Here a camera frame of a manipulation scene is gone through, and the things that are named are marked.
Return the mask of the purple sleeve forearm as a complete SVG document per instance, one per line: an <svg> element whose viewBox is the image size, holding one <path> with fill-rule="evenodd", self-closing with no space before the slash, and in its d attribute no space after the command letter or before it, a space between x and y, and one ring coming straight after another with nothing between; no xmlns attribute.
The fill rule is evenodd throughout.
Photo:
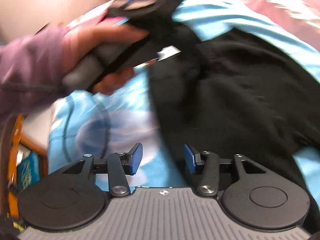
<svg viewBox="0 0 320 240"><path fill-rule="evenodd" d="M1 122L67 95L62 85L67 31L59 25L1 46Z"/></svg>

